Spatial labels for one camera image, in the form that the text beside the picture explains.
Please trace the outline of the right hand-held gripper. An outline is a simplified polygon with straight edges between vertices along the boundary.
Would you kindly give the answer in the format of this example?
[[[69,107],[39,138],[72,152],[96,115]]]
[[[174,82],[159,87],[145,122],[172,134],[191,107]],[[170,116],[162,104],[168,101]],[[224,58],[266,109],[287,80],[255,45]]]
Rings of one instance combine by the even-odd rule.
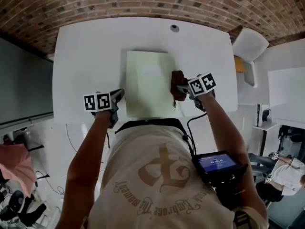
[[[189,98],[194,101],[195,107],[203,112],[205,112],[205,109],[198,96],[212,93],[215,98],[215,87],[216,82],[211,72],[199,74],[197,77],[188,80],[188,85],[177,85],[178,91],[183,94],[189,94]]]

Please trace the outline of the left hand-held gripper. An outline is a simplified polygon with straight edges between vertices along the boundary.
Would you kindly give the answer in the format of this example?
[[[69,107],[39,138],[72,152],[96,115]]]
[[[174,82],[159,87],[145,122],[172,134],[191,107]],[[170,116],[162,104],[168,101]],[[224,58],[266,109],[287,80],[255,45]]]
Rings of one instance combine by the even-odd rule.
[[[109,111],[111,113],[109,128],[113,129],[118,121],[118,103],[124,95],[125,90],[122,88],[108,93],[96,92],[93,94],[86,94],[83,96],[84,110],[90,112],[93,116],[95,116],[97,112]]]

